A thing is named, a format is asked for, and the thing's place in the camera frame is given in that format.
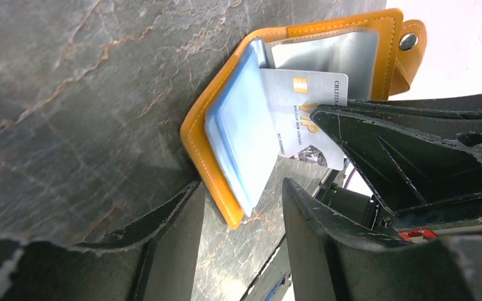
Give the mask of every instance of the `red component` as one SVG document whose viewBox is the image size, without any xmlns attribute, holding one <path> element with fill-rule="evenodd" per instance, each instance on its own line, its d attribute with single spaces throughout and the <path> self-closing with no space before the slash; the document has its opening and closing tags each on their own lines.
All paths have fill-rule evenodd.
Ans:
<svg viewBox="0 0 482 301">
<path fill-rule="evenodd" d="M 398 234 L 406 241 L 411 241 L 411 238 L 413 237 L 422 237 L 425 240 L 433 240 L 437 238 L 437 235 L 435 234 L 435 232 L 427 229 L 404 231 Z"/>
</svg>

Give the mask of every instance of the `wallet strap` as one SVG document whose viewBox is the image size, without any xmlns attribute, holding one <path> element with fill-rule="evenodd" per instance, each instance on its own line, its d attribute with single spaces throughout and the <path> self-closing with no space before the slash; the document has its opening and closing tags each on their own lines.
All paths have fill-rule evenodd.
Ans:
<svg viewBox="0 0 482 301">
<path fill-rule="evenodd" d="M 415 34 L 418 43 L 410 50 L 399 49 L 396 56 L 396 68 L 392 77 L 389 95 L 409 91 L 411 83 L 422 63 L 427 44 L 427 33 L 424 23 L 419 20 L 408 20 L 402 24 L 400 39 L 407 34 Z"/>
</svg>

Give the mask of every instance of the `wallet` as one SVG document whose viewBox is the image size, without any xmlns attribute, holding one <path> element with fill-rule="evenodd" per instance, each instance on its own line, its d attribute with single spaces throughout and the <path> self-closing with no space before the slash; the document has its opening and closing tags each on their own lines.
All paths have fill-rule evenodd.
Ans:
<svg viewBox="0 0 482 301">
<path fill-rule="evenodd" d="M 403 22 L 399 9 L 248 34 L 198 97 L 180 131 L 229 227 L 236 229 L 250 215 L 278 153 L 258 68 L 343 72 L 350 78 L 349 98 L 387 100 L 410 88 L 426 43 L 424 24 Z M 364 55 L 347 58 L 354 51 Z M 253 127 L 256 121 L 260 126 Z"/>
</svg>

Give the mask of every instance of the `card chip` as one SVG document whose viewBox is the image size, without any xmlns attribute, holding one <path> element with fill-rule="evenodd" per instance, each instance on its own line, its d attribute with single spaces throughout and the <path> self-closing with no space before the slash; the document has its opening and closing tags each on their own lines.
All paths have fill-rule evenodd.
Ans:
<svg viewBox="0 0 482 301">
<path fill-rule="evenodd" d="M 308 92 L 308 80 L 302 77 L 292 78 L 292 87 L 296 93 Z"/>
</svg>

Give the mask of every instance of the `cable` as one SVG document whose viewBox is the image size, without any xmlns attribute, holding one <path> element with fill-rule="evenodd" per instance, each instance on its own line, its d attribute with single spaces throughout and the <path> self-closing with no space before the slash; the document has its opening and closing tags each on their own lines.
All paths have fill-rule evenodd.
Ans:
<svg viewBox="0 0 482 301">
<path fill-rule="evenodd" d="M 352 176 L 356 173 L 356 168 L 354 167 L 352 171 L 350 172 L 350 175 L 348 175 L 348 179 L 346 179 L 345 185 L 343 188 L 348 188 L 348 185 L 350 185 L 350 181 L 352 180 Z"/>
</svg>

